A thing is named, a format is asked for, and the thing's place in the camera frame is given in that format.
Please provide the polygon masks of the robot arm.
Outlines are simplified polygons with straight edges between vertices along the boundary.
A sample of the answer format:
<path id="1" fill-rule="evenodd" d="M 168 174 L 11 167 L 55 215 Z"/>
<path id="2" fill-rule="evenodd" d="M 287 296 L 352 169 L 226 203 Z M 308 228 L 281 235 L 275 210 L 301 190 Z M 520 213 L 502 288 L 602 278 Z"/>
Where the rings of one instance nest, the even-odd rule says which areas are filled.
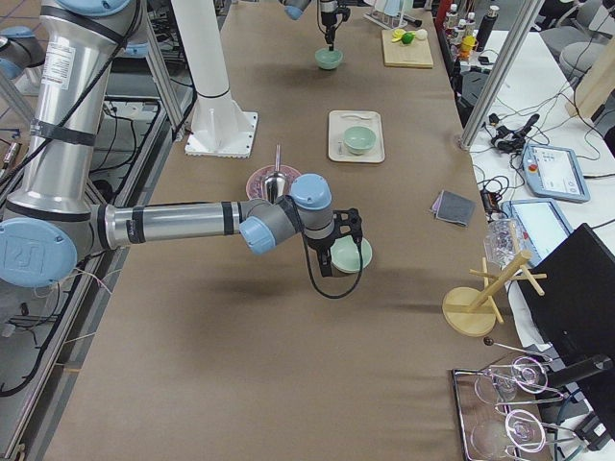
<path id="1" fill-rule="evenodd" d="M 311 4 L 310 0 L 282 0 L 284 12 L 292 20 L 298 20 Z M 350 18 L 350 8 L 338 0 L 317 0 L 316 23 L 323 34 L 328 49 L 335 49 L 335 36 L 340 25 Z"/>
<path id="2" fill-rule="evenodd" d="M 334 242 L 362 240 L 353 209 L 332 208 L 326 180 L 304 174 L 274 201 L 189 203 L 118 208 L 85 198 L 113 59 L 145 25 L 140 1 L 45 1 L 48 34 L 37 110 L 21 185 L 1 223 L 1 278 L 21 287 L 67 277 L 85 256 L 150 241 L 240 234 L 255 254 L 294 235 L 320 272 L 332 272 Z"/>

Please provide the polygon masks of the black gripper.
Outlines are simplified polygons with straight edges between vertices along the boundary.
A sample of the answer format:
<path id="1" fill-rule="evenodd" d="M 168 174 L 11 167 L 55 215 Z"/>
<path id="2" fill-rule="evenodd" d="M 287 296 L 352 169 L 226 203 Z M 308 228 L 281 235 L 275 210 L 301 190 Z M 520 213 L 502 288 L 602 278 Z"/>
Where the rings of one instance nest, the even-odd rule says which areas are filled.
<path id="1" fill-rule="evenodd" d="M 304 229 L 304 240 L 316 252 L 322 278 L 332 276 L 332 246 L 345 236 L 351 237 L 361 255 L 361 217 L 356 208 L 334 210 L 331 221 L 320 230 Z"/>
<path id="2" fill-rule="evenodd" d="M 320 19 L 326 34 L 329 50 L 334 50 L 335 32 L 338 26 L 348 20 L 348 7 L 344 1 L 321 0 Z"/>

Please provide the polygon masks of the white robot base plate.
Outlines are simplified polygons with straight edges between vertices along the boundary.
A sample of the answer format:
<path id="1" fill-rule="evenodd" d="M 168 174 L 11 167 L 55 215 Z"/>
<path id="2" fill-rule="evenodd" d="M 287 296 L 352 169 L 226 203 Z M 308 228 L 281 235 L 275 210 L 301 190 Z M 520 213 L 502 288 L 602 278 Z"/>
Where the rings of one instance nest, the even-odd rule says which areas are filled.
<path id="1" fill-rule="evenodd" d="M 185 145 L 189 156 L 248 158 L 252 153 L 258 114 L 243 111 L 235 100 L 199 98 Z"/>

